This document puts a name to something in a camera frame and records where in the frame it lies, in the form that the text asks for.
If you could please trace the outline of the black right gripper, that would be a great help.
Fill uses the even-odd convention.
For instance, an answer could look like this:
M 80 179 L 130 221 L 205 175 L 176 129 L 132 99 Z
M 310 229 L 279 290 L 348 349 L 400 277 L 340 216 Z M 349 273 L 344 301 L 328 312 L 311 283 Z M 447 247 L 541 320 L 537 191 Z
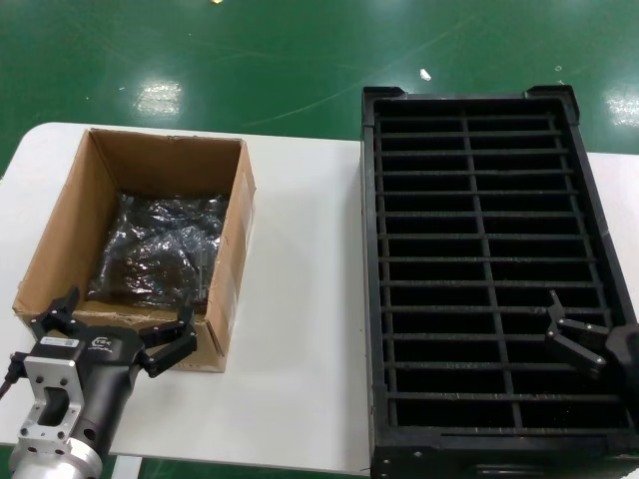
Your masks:
M 638 324 L 608 328 L 566 316 L 555 290 L 549 291 L 551 305 L 546 308 L 549 317 L 545 344 L 557 360 L 572 366 L 580 373 L 598 380 L 607 359 L 621 370 L 638 368 Z

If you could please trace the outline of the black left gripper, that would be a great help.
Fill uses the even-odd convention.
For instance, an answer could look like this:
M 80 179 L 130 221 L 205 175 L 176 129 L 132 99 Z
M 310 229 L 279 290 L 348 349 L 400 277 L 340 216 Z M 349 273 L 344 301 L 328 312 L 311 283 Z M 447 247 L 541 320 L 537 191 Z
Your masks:
M 115 326 L 80 329 L 73 317 L 79 299 L 79 288 L 71 286 L 28 325 L 39 339 L 39 355 L 75 362 L 83 406 L 72 436 L 94 449 L 109 449 L 141 368 L 154 378 L 197 350 L 194 311 L 184 304 L 174 321 L 138 333 Z M 48 336 L 51 331 L 66 337 Z

